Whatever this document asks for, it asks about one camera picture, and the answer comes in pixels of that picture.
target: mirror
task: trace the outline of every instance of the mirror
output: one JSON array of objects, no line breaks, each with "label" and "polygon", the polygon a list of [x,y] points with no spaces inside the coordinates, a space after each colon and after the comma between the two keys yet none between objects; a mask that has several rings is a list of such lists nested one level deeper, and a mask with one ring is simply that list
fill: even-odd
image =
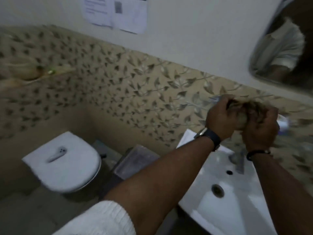
[{"label": "mirror", "polygon": [[313,94],[313,0],[283,0],[251,57],[266,81]]}]

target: black watch strap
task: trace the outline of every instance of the black watch strap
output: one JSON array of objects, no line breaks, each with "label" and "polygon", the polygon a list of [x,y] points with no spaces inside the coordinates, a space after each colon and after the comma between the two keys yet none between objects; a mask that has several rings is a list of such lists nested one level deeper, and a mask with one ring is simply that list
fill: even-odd
[{"label": "black watch strap", "polygon": [[253,150],[247,154],[247,160],[252,161],[251,157],[255,154],[271,154],[269,150]]},{"label": "black watch strap", "polygon": [[214,143],[215,149],[221,144],[220,137],[210,129],[207,129],[202,136],[210,138]]}]

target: paper on wall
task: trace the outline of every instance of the paper on wall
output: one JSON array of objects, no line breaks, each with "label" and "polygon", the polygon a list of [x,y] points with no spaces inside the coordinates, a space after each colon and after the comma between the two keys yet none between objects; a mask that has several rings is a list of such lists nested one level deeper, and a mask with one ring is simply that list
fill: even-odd
[{"label": "paper on wall", "polygon": [[112,26],[113,0],[81,0],[84,18],[90,23]]},{"label": "paper on wall", "polygon": [[147,0],[81,0],[90,23],[116,27],[136,34],[147,27]]}]

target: person's right hand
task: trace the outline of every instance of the person's right hand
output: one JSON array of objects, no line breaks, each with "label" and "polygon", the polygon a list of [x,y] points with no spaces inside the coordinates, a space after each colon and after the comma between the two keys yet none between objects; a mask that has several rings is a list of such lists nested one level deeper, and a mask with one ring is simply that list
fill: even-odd
[{"label": "person's right hand", "polygon": [[263,123],[256,122],[256,116],[249,114],[249,122],[242,132],[242,139],[248,152],[268,150],[279,131],[277,123],[278,109],[269,107]]}]

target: person's left hand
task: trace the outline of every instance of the person's left hand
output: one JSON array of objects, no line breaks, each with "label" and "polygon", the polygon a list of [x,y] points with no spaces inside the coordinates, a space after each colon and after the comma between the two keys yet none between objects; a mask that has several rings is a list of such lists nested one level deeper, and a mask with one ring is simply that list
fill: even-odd
[{"label": "person's left hand", "polygon": [[223,95],[207,115],[206,127],[215,132],[221,141],[231,137],[236,128],[238,112],[227,110],[227,103],[234,97],[234,95],[229,94]]}]

